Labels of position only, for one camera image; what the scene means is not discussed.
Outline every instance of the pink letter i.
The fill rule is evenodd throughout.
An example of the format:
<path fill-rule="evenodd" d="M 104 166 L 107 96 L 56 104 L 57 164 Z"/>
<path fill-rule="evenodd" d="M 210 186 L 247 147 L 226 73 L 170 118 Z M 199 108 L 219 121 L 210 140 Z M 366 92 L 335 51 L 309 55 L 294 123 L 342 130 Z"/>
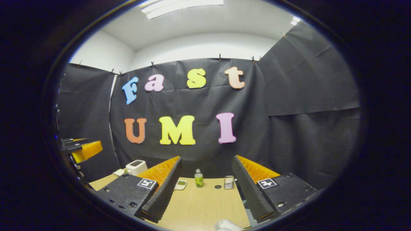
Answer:
<path fill-rule="evenodd" d="M 233 136 L 233 126 L 231 125 L 231 119 L 234 117 L 233 113 L 220 113 L 215 116 L 220 121 L 220 138 L 219 143 L 232 143 L 237 139 Z"/>

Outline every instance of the small white box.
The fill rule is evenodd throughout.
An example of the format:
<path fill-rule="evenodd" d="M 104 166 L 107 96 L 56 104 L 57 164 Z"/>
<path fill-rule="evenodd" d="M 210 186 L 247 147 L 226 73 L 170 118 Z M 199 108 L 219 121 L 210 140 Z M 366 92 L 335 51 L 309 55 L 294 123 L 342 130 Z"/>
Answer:
<path fill-rule="evenodd" d="M 145 161 L 138 159 L 126 165 L 126 169 L 130 175 L 136 176 L 147 170 L 147 165 L 145 164 Z"/>

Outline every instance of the yellow letter m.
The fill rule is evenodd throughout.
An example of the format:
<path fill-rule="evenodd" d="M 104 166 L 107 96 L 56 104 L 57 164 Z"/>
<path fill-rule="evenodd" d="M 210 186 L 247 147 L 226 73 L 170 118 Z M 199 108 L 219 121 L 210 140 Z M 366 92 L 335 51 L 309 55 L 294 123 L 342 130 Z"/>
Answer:
<path fill-rule="evenodd" d="M 169 116 L 164 116 L 159 119 L 162 124 L 162 137 L 160 144 L 171 144 L 169 135 L 174 144 L 177 144 L 181 135 L 180 144 L 193 145 L 196 141 L 193 139 L 193 121 L 194 116 L 185 115 L 181 117 L 177 127 Z"/>

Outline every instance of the wooden table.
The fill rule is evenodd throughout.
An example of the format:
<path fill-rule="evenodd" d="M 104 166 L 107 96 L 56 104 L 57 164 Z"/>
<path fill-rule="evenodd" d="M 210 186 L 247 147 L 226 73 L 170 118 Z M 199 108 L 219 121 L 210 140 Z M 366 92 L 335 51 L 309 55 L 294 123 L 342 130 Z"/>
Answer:
<path fill-rule="evenodd" d="M 115 180 L 110 175 L 91 182 L 99 190 Z M 229 219 L 234 224 L 247 228 L 250 226 L 237 186 L 224 189 L 224 178 L 204 179 L 204 186 L 197 188 L 194 178 L 180 177 L 187 181 L 183 190 L 174 190 L 170 203 L 158 224 L 174 231 L 215 231 L 214 224 Z"/>

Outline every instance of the white wall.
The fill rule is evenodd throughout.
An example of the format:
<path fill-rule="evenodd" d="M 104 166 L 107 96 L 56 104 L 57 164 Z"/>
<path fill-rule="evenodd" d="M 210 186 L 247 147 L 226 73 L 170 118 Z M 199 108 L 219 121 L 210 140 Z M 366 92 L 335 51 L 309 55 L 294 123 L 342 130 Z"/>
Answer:
<path fill-rule="evenodd" d="M 129 71 L 154 64 L 195 58 L 239 58 L 256 60 L 277 40 L 240 33 L 210 33 L 167 40 L 136 52 Z"/>
<path fill-rule="evenodd" d="M 98 31 L 73 55 L 70 63 L 95 67 L 114 73 L 127 72 L 136 52 L 113 36 Z"/>

